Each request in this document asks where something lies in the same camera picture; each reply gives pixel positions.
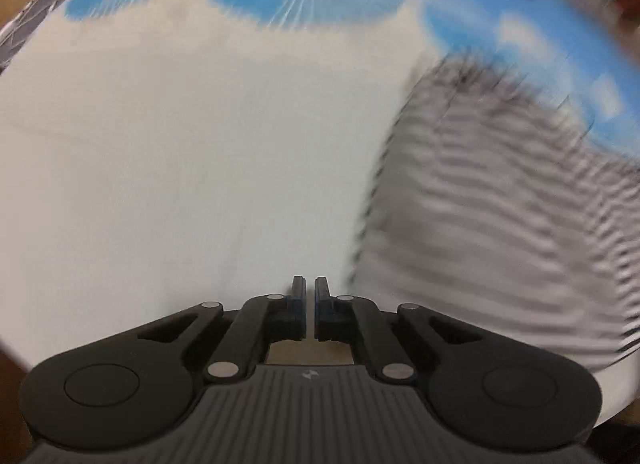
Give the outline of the thin-striped black white garment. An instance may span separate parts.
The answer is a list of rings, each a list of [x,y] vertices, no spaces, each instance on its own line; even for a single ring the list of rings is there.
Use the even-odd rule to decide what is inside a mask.
[[[348,287],[612,366],[639,348],[639,163],[512,68],[448,54],[390,126]]]

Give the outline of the blue white patterned bedspread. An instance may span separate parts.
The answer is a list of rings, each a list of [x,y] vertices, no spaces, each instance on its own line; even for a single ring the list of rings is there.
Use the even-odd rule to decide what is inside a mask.
[[[349,291],[414,76],[519,72],[639,163],[639,68],[588,0],[44,0],[1,42],[1,340],[34,366],[184,307]],[[600,370],[602,414],[639,348]]]

